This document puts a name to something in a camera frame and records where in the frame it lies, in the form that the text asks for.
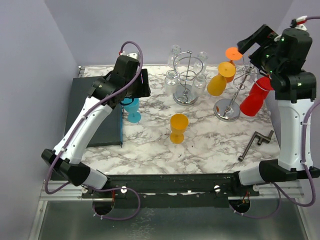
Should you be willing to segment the blue plastic wine glass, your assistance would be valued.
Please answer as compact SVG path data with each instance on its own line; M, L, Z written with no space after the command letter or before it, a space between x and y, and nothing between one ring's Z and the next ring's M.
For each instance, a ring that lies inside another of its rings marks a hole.
M141 114L139 113L140 101L138 98L125 98L120 104L128 113L127 120L130 123L135 124L141 120Z

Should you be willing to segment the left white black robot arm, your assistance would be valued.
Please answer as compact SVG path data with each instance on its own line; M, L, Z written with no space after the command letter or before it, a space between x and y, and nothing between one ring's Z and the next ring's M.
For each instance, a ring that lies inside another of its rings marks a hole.
M111 191L108 177L82 163L83 154L101 123L126 98L137 99L151 95L148 71L130 56L117 58L112 71L95 80L84 105L62 140L45 149L41 158L74 186L88 186L101 198Z

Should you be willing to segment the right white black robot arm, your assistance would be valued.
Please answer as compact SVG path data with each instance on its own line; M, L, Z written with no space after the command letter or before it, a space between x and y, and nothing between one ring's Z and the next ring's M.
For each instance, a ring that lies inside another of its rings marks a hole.
M237 43L241 54L259 45L248 58L270 77L279 108L281 139L277 159L262 160L256 167L235 173L237 179L230 183L234 195L243 195L248 185L319 178L320 170L314 167L310 153L311 109L316 105L317 80L313 73L302 69L312 42L306 30L286 28L278 35L263 24Z

